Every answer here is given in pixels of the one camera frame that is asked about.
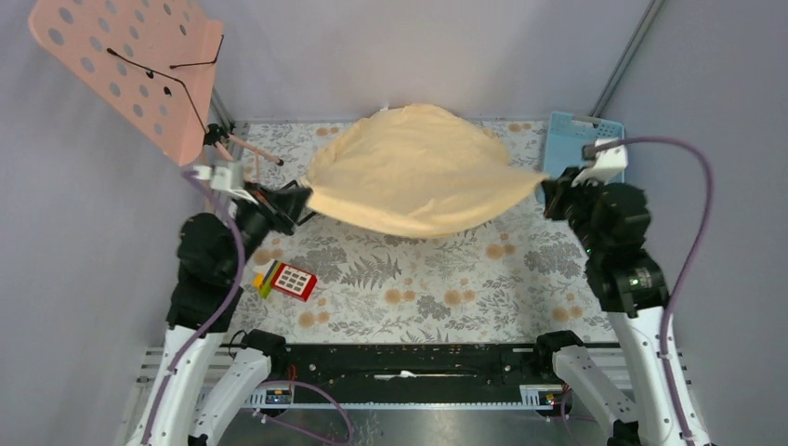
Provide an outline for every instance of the gray wall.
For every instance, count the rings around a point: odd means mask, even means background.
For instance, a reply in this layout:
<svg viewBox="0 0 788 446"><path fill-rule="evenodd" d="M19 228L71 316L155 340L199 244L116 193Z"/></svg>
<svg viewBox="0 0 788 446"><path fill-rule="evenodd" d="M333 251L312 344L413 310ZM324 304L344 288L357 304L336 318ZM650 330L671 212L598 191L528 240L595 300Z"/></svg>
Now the gray wall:
<svg viewBox="0 0 788 446"><path fill-rule="evenodd" d="M358 119L410 102L466 117L588 113L649 0L205 1L237 119Z"/></svg>
<svg viewBox="0 0 788 446"><path fill-rule="evenodd" d="M676 315L713 439L785 444L788 3L667 2L605 116L629 135L673 135L711 158L716 207ZM676 279L703 199L692 159L630 148L646 189L649 247Z"/></svg>
<svg viewBox="0 0 788 446"><path fill-rule="evenodd" d="M0 4L0 444L112 444L202 201Z"/></svg>

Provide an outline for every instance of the blue basket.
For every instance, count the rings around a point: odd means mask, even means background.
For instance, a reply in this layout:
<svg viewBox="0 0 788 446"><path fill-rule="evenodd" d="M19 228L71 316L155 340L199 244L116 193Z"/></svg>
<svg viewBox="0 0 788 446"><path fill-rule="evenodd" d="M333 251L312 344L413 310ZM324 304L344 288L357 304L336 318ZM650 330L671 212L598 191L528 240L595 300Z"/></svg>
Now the blue basket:
<svg viewBox="0 0 788 446"><path fill-rule="evenodd" d="M623 137L624 126L614 121L553 111L547 128L542 171L551 178L558 178L567 167L585 164L581 154L584 144L599 138ZM624 172L611 179L611 182L624 182ZM536 198L539 203L545 202L541 189L537 189Z"/></svg>

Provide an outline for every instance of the folded cloth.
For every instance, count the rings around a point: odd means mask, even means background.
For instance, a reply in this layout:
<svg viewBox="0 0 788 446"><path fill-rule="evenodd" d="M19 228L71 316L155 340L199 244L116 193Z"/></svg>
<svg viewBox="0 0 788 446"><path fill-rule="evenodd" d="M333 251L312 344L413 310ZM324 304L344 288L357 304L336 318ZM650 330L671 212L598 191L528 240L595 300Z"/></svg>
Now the folded cloth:
<svg viewBox="0 0 788 446"><path fill-rule="evenodd" d="M546 178L510 167L497 138L433 105L379 111L318 150L308 207L358 227L430 238L503 214Z"/></svg>

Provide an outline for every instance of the floral tablecloth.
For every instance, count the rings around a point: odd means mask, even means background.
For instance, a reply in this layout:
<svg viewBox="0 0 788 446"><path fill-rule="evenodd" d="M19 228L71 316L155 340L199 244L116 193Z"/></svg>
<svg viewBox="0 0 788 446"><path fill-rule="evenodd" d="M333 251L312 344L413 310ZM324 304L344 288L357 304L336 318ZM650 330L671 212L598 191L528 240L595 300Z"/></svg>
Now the floral tablecloth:
<svg viewBox="0 0 788 446"><path fill-rule="evenodd" d="M484 121L512 165L535 169L545 122ZM243 125L247 139L285 160L263 161L260 182L301 178L312 154L347 123ZM256 177L254 156L243 156ZM572 329L585 341L614 334L583 275L584 252L566 223L542 218L531 197L495 220L433 240L362 230L316 216L293 237L271 235L252 256L230 333L259 328L288 342L531 342ZM317 275L308 302L251 286L255 265L280 259Z"/></svg>

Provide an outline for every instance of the hole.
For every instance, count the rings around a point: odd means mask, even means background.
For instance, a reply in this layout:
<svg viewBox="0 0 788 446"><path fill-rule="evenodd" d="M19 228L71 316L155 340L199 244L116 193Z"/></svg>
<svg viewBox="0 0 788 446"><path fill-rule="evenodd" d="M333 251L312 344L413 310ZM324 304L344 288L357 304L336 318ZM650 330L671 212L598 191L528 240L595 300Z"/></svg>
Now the hole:
<svg viewBox="0 0 788 446"><path fill-rule="evenodd" d="M55 28L49 28L49 38L52 39L52 42L55 42L60 46L63 46L63 44L66 43L66 41L63 39L63 34L61 34L60 31L56 30Z"/></svg>
<svg viewBox="0 0 788 446"><path fill-rule="evenodd" d="M93 46L93 49L96 51L102 51L104 47L101 45L101 42L95 35L90 36L90 45Z"/></svg>
<svg viewBox="0 0 788 446"><path fill-rule="evenodd" d="M87 72L94 72L96 67L93 66L93 61L88 58L81 58L80 62L82 62L82 68L84 68Z"/></svg>
<svg viewBox="0 0 788 446"><path fill-rule="evenodd" d="M107 21L104 18L99 18L98 19L98 26L105 33L108 33L110 31L110 24L107 23Z"/></svg>
<svg viewBox="0 0 788 446"><path fill-rule="evenodd" d="M62 7L59 10L59 12L60 12L60 18L63 19L63 21L65 21L66 23L68 23L70 25L73 24L73 16L72 16L72 12L71 11L69 11L65 7Z"/></svg>

